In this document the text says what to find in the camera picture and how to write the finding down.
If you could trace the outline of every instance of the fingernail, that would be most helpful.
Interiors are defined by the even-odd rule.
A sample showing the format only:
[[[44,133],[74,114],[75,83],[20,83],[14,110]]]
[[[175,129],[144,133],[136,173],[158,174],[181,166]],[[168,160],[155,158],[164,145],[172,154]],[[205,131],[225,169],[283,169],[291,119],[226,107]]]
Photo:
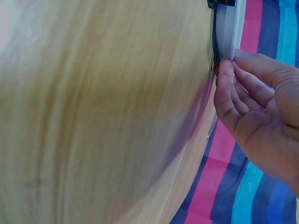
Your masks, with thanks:
[[[221,59],[221,61],[220,61],[220,65],[221,65],[221,63],[222,63],[225,59],[226,59],[226,58]]]

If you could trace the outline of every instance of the finger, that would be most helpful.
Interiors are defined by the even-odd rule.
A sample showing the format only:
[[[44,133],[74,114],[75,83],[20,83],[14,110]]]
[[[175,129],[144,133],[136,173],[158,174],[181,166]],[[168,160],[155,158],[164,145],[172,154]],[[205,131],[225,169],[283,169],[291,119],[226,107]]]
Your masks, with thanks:
[[[235,50],[234,61],[241,70],[255,75],[274,88],[299,74],[299,70],[293,66],[265,55],[245,53],[238,49]]]
[[[232,98],[229,76],[225,73],[218,75],[218,85],[214,96],[216,113],[224,126],[234,133],[241,116],[236,110]]]
[[[241,116],[244,116],[249,111],[249,108],[245,103],[243,103],[240,100],[234,84],[230,85],[230,93],[231,93],[231,97],[232,97],[232,102],[233,102],[236,110],[238,111],[238,113]]]
[[[249,108],[251,111],[263,110],[263,107],[260,106],[251,96],[240,86],[236,79],[234,79],[235,90],[239,96],[239,99]]]
[[[234,86],[234,67],[230,60],[224,59],[221,61],[220,66],[218,68],[219,73],[224,73],[228,76],[229,82],[230,82],[230,94],[232,98],[232,102],[236,108],[236,110],[239,112],[241,116],[246,114],[249,111],[249,108],[239,99],[238,93],[235,90]]]
[[[257,103],[265,108],[268,102],[274,98],[274,90],[254,75],[241,70],[236,63],[234,63],[234,71],[238,82],[249,92]]]

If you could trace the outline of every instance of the wooden surface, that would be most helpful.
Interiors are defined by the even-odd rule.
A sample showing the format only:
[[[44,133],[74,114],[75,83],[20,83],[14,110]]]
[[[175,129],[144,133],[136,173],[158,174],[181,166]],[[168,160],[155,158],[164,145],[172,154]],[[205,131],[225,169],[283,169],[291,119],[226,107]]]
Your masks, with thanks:
[[[0,1],[0,224],[169,223],[214,114],[211,13]]]

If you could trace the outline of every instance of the blue stripe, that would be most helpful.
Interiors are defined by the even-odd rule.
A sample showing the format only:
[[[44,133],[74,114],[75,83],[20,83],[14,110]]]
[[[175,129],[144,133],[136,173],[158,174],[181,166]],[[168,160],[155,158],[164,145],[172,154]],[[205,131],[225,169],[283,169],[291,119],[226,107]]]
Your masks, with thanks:
[[[267,223],[267,209],[277,180],[264,173],[252,203],[252,223]]]
[[[296,196],[288,189],[285,196],[285,207],[283,211],[284,223],[296,224]]]
[[[249,162],[238,187],[232,212],[232,224],[251,224],[251,207],[263,171]]]
[[[247,157],[236,143],[214,200],[210,216],[213,224],[231,222],[235,195],[246,170],[247,161]]]
[[[283,209],[285,205],[285,196],[288,191],[288,187],[282,182],[278,181],[272,192],[268,209],[267,220],[268,223],[284,224]]]
[[[294,65],[297,42],[296,0],[280,0],[280,29],[276,59]]]
[[[179,209],[169,224],[184,224],[187,215],[188,215],[187,211],[183,209]]]
[[[202,157],[202,160],[200,162],[200,166],[198,168],[198,171],[196,173],[196,176],[194,178],[194,181],[191,185],[191,188],[185,198],[185,200],[183,201],[183,203],[181,204],[180,206],[180,209],[183,209],[183,210],[186,210],[188,211],[189,209],[189,206],[190,206],[190,203],[192,201],[192,198],[193,198],[193,195],[194,195],[194,192],[196,190],[196,187],[197,187],[197,184],[198,184],[198,181],[201,177],[201,174],[202,174],[202,171],[205,167],[205,164],[206,164],[206,161],[207,161],[207,157],[209,156],[210,154],[210,151],[211,151],[211,146],[212,146],[212,142],[213,142],[213,139],[214,139],[214,136],[215,136],[215,132],[216,132],[216,127],[217,127],[217,123],[215,124],[215,127],[211,133],[211,136],[207,142],[207,145],[206,145],[206,149],[205,149],[205,153],[204,153],[204,156]]]
[[[263,0],[257,52],[276,59],[280,24],[279,0]]]

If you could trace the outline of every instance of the black plastic piece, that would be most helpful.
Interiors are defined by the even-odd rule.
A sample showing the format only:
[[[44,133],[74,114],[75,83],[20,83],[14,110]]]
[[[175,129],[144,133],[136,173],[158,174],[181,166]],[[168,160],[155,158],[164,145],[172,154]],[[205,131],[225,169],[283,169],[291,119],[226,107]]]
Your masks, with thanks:
[[[235,6],[236,0],[207,0],[209,8],[215,8],[215,4],[223,4],[227,6]]]
[[[216,15],[217,15],[217,5],[214,5],[212,46],[213,46],[213,54],[214,54],[214,64],[218,65],[220,63],[220,58],[219,58],[218,45],[216,40]]]

